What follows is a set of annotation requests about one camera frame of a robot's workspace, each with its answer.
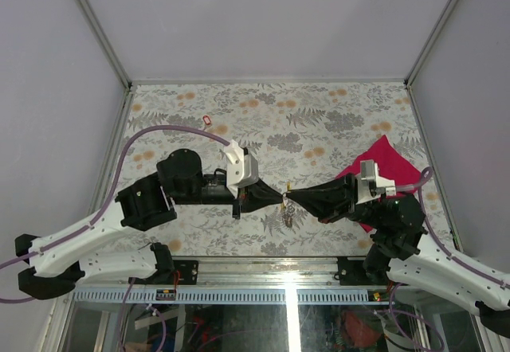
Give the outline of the large keyring with yellow grip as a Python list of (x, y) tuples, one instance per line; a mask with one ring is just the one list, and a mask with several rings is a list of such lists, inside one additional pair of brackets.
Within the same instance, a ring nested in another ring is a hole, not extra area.
[(283, 201), (280, 206), (281, 219), (284, 225), (291, 229), (293, 227), (293, 216), (295, 213), (295, 207), (293, 203), (286, 197), (283, 197)]

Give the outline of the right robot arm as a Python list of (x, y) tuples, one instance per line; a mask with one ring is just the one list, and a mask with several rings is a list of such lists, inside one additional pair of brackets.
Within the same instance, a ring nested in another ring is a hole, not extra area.
[(427, 291), (479, 317), (492, 332), (509, 336), (509, 275), (447, 248), (428, 223), (412, 186), (396, 186), (377, 172), (346, 174), (285, 197), (319, 222), (340, 219), (374, 229), (363, 274), (373, 284), (393, 281)]

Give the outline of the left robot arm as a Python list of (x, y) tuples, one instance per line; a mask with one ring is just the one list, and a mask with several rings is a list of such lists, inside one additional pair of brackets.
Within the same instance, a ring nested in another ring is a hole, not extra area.
[(113, 254), (99, 250), (175, 220), (177, 205), (229, 205), (238, 219), (282, 201), (281, 193), (259, 179), (257, 161), (247, 149), (228, 155), (226, 168), (212, 174), (203, 173), (196, 152), (179, 149), (158, 162), (153, 174), (119, 191), (104, 209), (82, 221), (47, 237), (17, 237), (16, 254), (29, 265), (18, 273), (18, 288), (46, 300), (100, 281), (177, 286), (181, 273), (165, 244), (152, 241), (144, 249)]

